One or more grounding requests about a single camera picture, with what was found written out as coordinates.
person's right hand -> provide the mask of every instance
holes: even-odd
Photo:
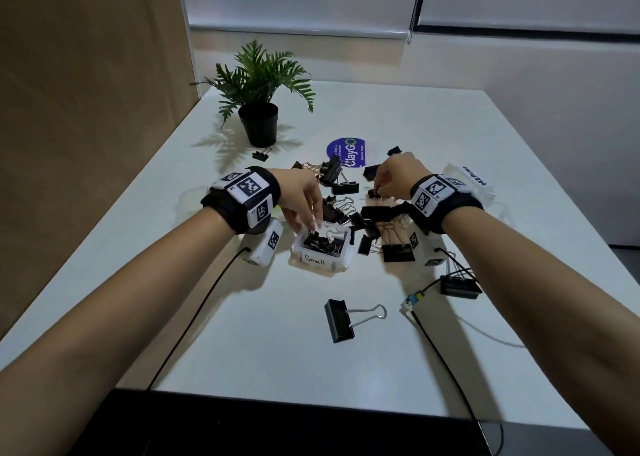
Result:
[[[411,187],[430,174],[413,153],[394,154],[378,167],[373,187],[384,198],[411,200]]]

white table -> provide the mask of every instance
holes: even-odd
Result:
[[[434,171],[447,162],[472,165],[496,186],[502,205],[490,212],[497,215],[506,204],[506,221],[519,232],[640,313],[636,282],[484,92],[329,82],[313,88],[313,114],[298,96],[282,88],[276,93],[282,134],[265,166],[319,163],[330,141],[349,136],[367,141],[370,164],[398,145]],[[233,167],[262,164],[251,159],[255,148],[237,118],[220,130],[217,104],[209,91],[129,185],[2,340],[0,366],[169,231],[181,194]],[[347,170],[349,179],[361,182],[358,207],[366,185],[361,172]],[[372,254],[356,255],[346,272],[328,277],[290,265],[285,247],[291,241],[289,232],[269,268],[237,261],[229,269],[157,388],[465,416],[421,333],[400,312],[407,292],[424,287],[433,274],[411,263],[386,265]],[[448,239],[447,246],[455,250]],[[146,386],[236,247],[234,241],[220,255],[121,386]],[[334,345],[323,308],[328,298],[345,299],[352,308],[382,303],[389,315]],[[517,347],[520,340],[485,295],[469,301],[433,293],[420,303],[423,323],[478,417],[584,427],[528,351]]]

